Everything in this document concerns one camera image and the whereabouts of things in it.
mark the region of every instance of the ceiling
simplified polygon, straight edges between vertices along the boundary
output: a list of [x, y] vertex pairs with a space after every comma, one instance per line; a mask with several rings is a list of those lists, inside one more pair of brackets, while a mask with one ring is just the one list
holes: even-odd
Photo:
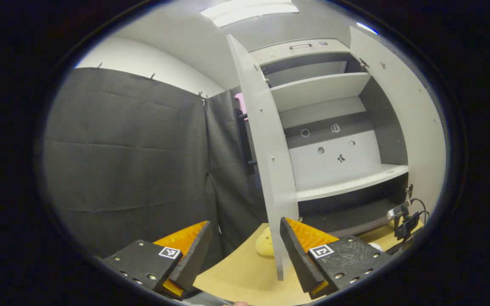
[[336, 38], [350, 46], [351, 19], [324, 0], [293, 0], [299, 14], [275, 14], [247, 19], [223, 28], [200, 11], [224, 0], [175, 0], [156, 6], [112, 37], [151, 45], [192, 66], [224, 89], [239, 85], [226, 35], [247, 50], [307, 38]]

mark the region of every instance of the white shelf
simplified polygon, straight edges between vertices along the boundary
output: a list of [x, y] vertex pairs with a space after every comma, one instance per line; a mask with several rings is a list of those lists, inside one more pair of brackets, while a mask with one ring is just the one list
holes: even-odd
[[276, 86], [271, 92], [277, 110], [282, 112], [309, 104], [358, 96], [369, 79], [370, 74], [367, 72], [320, 76]]
[[334, 181], [332, 184], [307, 190], [297, 188], [297, 198], [298, 201], [306, 201], [325, 198], [327, 196], [336, 196], [388, 181], [407, 172], [408, 166], [406, 165], [379, 164], [371, 172], [365, 173], [354, 180]]

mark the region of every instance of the cabinet door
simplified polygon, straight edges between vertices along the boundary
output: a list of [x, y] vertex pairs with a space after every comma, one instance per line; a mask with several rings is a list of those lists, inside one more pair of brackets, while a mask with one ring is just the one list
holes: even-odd
[[281, 217], [296, 219], [298, 203], [290, 154], [270, 89], [260, 65], [231, 35], [226, 36], [247, 107], [251, 137], [272, 233], [276, 271], [282, 281], [292, 268], [279, 234]]

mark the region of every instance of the pink object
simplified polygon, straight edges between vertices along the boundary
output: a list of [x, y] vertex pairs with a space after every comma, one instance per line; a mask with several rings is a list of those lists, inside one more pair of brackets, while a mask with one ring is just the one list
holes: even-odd
[[238, 93], [234, 96], [235, 99], [239, 101], [239, 108], [243, 112], [243, 114], [247, 114], [247, 109], [245, 108], [245, 99], [243, 99], [243, 93]]

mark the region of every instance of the cabinet drawer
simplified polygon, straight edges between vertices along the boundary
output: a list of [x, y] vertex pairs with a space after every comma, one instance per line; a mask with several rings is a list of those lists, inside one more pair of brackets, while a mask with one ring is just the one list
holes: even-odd
[[311, 54], [348, 54], [349, 48], [337, 39], [305, 39], [278, 43], [250, 52], [260, 65]]

